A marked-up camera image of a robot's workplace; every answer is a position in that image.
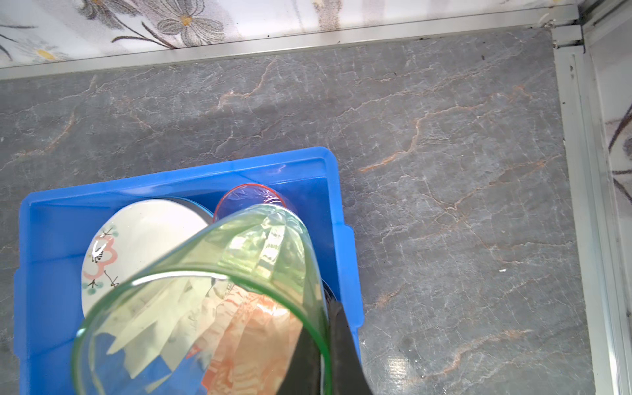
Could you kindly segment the orange blue patterned bowl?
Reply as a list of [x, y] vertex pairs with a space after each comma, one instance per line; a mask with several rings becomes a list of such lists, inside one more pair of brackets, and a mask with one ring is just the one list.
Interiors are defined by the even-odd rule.
[[205, 394], [277, 394], [304, 325], [273, 298], [231, 286], [191, 352]]

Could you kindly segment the pink transparent cup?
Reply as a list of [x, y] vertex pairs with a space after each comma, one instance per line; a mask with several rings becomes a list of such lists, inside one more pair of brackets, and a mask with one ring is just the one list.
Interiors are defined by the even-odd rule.
[[224, 217], [258, 204], [277, 205], [297, 212], [291, 201], [275, 189], [262, 184], [248, 183], [238, 185], [224, 194], [216, 206], [213, 220], [218, 222]]

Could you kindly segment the green transparent cup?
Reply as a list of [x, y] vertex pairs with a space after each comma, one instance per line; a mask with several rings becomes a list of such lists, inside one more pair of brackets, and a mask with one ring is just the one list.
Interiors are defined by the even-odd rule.
[[290, 210], [243, 209], [201, 230], [102, 298], [72, 351], [79, 394], [205, 394], [191, 352], [231, 286], [273, 298], [298, 317], [332, 393], [329, 313], [309, 232]]

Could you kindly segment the cream plate underneath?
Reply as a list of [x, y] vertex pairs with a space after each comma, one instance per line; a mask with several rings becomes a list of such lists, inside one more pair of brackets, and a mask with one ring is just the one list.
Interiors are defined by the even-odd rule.
[[180, 197], [142, 200], [110, 217], [96, 233], [82, 263], [82, 313], [107, 293], [199, 231], [213, 213]]

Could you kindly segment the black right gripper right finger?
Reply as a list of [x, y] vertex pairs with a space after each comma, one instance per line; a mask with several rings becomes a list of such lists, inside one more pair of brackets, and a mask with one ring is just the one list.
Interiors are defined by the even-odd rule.
[[332, 391], [340, 395], [372, 395], [356, 353], [347, 316], [340, 301], [329, 303]]

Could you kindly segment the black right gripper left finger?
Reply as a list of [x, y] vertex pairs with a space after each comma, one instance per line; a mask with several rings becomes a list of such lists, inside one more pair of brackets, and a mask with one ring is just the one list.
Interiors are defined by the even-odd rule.
[[286, 377], [276, 394], [321, 394], [321, 355], [306, 329], [301, 330]]

